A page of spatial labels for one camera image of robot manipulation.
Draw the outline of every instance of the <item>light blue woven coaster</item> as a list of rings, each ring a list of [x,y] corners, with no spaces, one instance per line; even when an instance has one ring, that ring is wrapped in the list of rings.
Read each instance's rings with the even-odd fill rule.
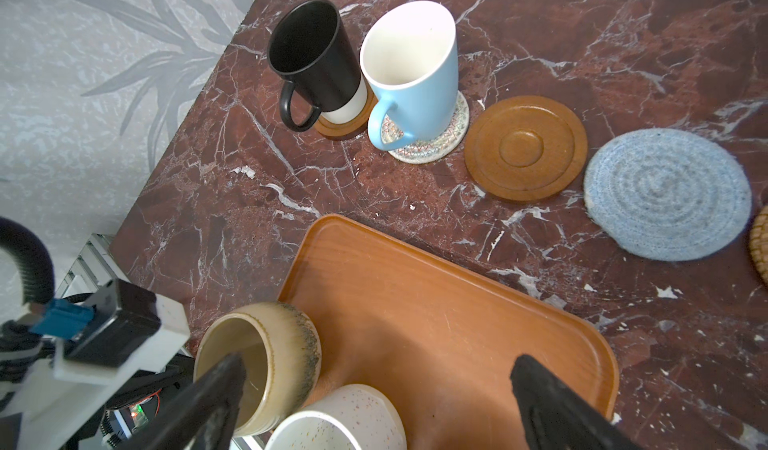
[[[721,146],[651,128],[598,150],[584,176],[584,203],[626,251],[676,262],[707,256],[736,238],[750,217],[752,192]]]

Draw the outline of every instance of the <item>blue connector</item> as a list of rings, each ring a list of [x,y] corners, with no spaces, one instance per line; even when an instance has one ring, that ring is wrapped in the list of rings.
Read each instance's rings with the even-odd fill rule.
[[[31,329],[39,335],[57,336],[71,340],[94,318],[89,306],[80,306],[66,300],[53,299],[45,306],[45,313]]]

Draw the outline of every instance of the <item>floral wallpaper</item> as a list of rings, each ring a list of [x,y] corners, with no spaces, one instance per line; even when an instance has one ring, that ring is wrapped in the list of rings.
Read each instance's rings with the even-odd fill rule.
[[[0,214],[57,282],[113,234],[253,0],[0,0]],[[0,256],[0,318],[21,304]]]

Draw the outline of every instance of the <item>cup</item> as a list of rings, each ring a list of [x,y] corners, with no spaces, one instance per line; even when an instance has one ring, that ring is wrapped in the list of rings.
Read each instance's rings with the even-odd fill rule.
[[[406,450],[406,432],[387,397],[346,385],[283,420],[266,450]]]
[[[345,124],[362,111],[368,90],[341,15],[327,0],[310,0],[288,12],[277,24],[267,48],[272,70],[285,82],[280,118],[289,129],[303,132],[320,116]],[[300,124],[293,121],[293,92],[312,106]]]
[[[230,352],[240,352],[246,368],[236,437],[277,426],[303,405],[320,375],[317,330],[287,303],[254,303],[216,320],[197,349],[194,380]]]
[[[431,140],[451,122],[458,92],[456,24],[436,2],[402,4],[371,27],[362,42],[360,68],[379,103],[368,119],[368,137],[385,151]],[[382,141],[389,115],[403,136]]]

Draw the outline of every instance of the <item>marble table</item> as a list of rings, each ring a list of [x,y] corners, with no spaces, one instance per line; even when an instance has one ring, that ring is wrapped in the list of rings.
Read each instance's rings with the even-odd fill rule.
[[[703,260],[645,260],[587,217],[583,174],[512,204],[473,184],[463,145],[411,166],[365,136],[288,131],[266,43],[302,1],[255,0],[111,246],[133,282],[186,305],[193,349],[218,316],[274,299],[306,229],[338,213],[592,322],[621,368],[614,421],[645,448],[768,445],[768,290],[744,234]],[[359,48],[410,0],[332,1]],[[631,130],[689,130],[736,156],[754,211],[768,200],[768,0],[436,1],[472,120],[550,97],[584,122],[589,157]]]

